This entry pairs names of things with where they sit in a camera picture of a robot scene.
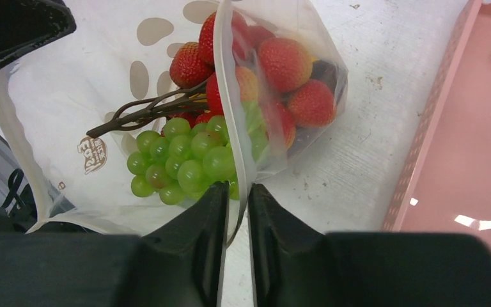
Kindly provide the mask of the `pink plastic basket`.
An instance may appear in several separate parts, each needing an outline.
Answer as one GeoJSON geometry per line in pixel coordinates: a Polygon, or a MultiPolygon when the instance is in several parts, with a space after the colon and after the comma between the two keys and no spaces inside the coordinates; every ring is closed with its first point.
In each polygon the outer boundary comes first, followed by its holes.
{"type": "Polygon", "coordinates": [[[468,1],[455,23],[382,229],[491,249],[491,1],[468,1]]]}

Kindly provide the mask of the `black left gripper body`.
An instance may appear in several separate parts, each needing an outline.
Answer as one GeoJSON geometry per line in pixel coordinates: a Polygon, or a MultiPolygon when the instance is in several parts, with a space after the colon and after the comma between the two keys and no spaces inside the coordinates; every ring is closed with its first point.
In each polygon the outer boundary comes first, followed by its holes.
{"type": "Polygon", "coordinates": [[[0,1],[0,69],[76,29],[63,1],[0,1]]]}

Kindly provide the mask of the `red strawberry cluster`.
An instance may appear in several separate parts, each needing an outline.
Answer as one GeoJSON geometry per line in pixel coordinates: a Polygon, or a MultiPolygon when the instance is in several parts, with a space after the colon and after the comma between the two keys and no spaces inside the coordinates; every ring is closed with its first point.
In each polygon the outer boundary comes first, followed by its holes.
{"type": "MultiPolygon", "coordinates": [[[[321,128],[334,121],[334,94],[327,85],[310,78],[317,59],[301,43],[276,37],[260,25],[249,26],[237,12],[233,12],[231,27],[240,35],[233,40],[233,51],[239,59],[257,55],[269,89],[278,94],[272,103],[283,124],[287,147],[293,144],[297,127],[321,128]]],[[[187,42],[176,52],[169,77],[177,90],[123,105],[107,123],[87,131],[87,136],[98,138],[111,131],[136,130],[157,118],[206,111],[212,102],[222,104],[215,73],[214,28],[212,13],[205,19],[198,41],[187,42]]]]}

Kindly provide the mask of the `clear zip top bag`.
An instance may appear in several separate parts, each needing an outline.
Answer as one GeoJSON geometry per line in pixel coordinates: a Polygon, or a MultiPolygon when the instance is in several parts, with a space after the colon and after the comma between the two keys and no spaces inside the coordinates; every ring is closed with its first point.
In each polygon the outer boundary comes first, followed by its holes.
{"type": "Polygon", "coordinates": [[[146,235],[252,183],[344,110],[348,68],[310,1],[0,1],[0,133],[38,219],[146,235]]]}

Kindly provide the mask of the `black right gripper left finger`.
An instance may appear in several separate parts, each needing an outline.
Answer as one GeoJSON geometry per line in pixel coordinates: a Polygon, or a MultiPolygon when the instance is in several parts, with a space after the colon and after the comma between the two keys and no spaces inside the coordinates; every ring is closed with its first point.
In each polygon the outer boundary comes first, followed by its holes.
{"type": "Polygon", "coordinates": [[[219,306],[229,187],[143,237],[0,233],[0,306],[219,306]]]}

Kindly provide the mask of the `green grape bunch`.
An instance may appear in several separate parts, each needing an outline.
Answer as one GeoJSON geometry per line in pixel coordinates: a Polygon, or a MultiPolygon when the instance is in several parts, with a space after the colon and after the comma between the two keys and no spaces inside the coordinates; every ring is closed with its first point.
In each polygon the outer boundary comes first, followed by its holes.
{"type": "Polygon", "coordinates": [[[132,194],[156,194],[165,205],[198,200],[216,182],[227,182],[230,199],[239,200],[238,175],[220,102],[206,111],[172,114],[159,130],[145,130],[127,157],[132,194]]]}

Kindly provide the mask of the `dark purple eggplant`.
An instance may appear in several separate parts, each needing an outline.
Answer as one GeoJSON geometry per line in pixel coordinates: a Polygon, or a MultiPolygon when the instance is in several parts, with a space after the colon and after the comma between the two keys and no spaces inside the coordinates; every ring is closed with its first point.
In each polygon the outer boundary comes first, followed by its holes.
{"type": "Polygon", "coordinates": [[[327,85],[334,94],[336,105],[340,105],[341,99],[347,92],[348,76],[346,69],[340,68],[337,64],[317,59],[313,61],[310,78],[327,85]]]}

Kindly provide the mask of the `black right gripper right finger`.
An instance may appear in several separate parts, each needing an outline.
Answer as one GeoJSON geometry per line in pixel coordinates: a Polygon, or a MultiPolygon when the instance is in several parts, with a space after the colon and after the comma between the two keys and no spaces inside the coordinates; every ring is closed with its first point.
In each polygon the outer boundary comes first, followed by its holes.
{"type": "Polygon", "coordinates": [[[477,237],[320,233],[264,185],[248,201],[256,306],[491,306],[491,250],[477,237]]]}

